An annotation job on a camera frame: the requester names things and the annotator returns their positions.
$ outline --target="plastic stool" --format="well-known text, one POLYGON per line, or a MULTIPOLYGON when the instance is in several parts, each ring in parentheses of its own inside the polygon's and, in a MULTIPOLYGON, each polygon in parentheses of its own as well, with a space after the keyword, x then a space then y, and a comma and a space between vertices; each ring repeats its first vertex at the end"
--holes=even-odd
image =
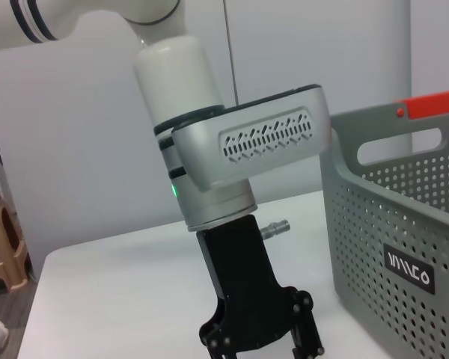
POLYGON ((28 282, 25 261, 28 251, 22 234, 0 197, 0 279, 8 290, 18 289, 28 282))

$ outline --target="printed logo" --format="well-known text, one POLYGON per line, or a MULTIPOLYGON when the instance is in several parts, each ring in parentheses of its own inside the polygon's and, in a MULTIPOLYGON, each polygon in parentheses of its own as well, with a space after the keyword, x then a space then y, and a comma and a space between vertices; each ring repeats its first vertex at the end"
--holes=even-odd
POLYGON ((436 293, 434 268, 390 245, 384 244, 385 267, 430 294, 436 293))

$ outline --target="floor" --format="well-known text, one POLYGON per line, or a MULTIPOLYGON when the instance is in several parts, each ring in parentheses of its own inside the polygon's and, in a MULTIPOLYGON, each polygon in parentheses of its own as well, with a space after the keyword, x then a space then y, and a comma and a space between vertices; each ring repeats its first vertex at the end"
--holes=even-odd
POLYGON ((18 356, 36 289, 37 284, 29 280, 25 287, 9 293, 0 283, 0 321, 10 331, 8 345, 0 359, 16 359, 18 356))

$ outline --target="basket handle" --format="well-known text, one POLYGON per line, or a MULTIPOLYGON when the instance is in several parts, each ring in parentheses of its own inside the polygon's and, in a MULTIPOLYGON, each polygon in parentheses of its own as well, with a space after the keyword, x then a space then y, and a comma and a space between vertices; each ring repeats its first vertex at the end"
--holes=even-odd
POLYGON ((337 132, 348 165, 358 161, 362 144, 427 129, 439 128, 442 143, 447 146, 449 91, 339 114, 332 117, 332 127, 337 132))

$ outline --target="silver connector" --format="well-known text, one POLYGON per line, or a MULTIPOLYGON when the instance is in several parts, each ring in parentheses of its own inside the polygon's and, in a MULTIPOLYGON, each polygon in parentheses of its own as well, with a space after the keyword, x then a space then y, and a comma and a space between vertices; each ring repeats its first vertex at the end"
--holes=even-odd
POLYGON ((266 239, 270 239, 274 236, 278 236, 284 232, 287 232, 291 229, 290 222, 284 220, 278 223, 271 223, 268 227, 264 227, 260 229, 261 237, 263 241, 266 239))

